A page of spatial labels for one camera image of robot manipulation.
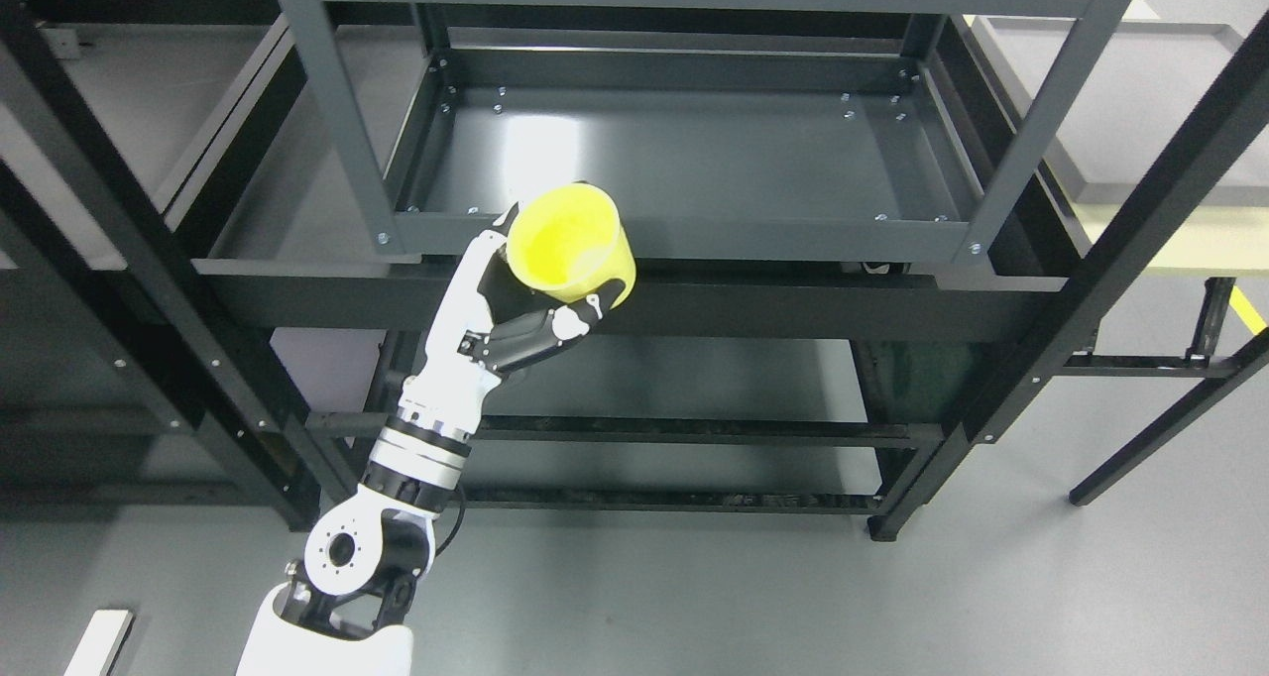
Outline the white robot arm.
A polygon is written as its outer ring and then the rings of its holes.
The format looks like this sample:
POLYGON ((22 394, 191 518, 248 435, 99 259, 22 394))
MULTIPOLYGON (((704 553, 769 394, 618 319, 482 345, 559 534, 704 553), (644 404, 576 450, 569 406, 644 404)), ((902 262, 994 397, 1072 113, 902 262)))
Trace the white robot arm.
POLYGON ((386 419, 354 495, 319 517, 263 599, 237 673, 411 672, 406 616, 435 562, 435 524, 478 422, 406 406, 386 419))

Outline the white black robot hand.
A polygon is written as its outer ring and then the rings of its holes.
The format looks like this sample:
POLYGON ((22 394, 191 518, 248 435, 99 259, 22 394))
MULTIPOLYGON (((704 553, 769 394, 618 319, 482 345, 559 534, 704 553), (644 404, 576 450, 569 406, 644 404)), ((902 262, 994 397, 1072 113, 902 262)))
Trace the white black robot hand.
POLYGON ((608 279, 580 299, 553 301, 496 322, 496 301, 527 299, 530 288, 511 276, 505 255, 522 203, 504 211, 468 244, 426 339, 424 365, 404 382, 393 419, 447 438, 473 435, 486 396, 504 379, 579 345, 621 302, 631 282, 608 279), (508 275, 499 282, 497 273, 508 275))

